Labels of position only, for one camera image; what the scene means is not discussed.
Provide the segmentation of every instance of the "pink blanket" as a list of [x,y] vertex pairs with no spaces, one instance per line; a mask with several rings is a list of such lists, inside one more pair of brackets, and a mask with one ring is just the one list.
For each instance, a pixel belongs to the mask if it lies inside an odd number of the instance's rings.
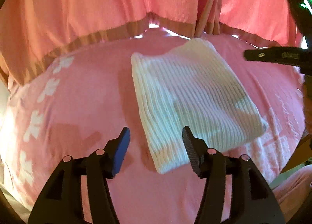
[[[246,62],[252,46],[227,35],[209,40],[231,66],[269,129],[227,154],[252,157],[268,182],[286,165],[304,130],[299,75],[291,66]],[[165,53],[185,43],[153,29],[142,39],[100,43],[55,59],[48,70],[10,96],[0,133],[5,184],[31,209],[63,156],[89,155],[116,138],[124,126],[131,142],[120,173],[108,181],[121,223],[193,223],[205,180],[190,165],[156,172],[140,122],[130,57]],[[85,219],[91,221],[83,181]],[[226,193],[224,218],[229,213]]]

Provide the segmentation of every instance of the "pink curtain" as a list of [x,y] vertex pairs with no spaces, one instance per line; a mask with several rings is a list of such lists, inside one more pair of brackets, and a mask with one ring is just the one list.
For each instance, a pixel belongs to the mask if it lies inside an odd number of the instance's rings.
[[222,0],[220,21],[280,45],[301,42],[287,0]]
[[300,40],[286,0],[7,0],[0,10],[0,77],[24,85],[62,53],[139,35],[149,23],[188,37],[240,32],[254,45]]

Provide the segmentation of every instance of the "fabric fold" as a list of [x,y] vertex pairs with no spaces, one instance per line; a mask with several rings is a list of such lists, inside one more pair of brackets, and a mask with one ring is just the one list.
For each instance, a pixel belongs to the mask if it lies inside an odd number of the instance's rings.
[[134,53],[131,63],[139,114],[158,173],[189,162],[182,142],[186,125],[220,152],[261,136],[267,128],[208,41],[192,39],[160,56]]

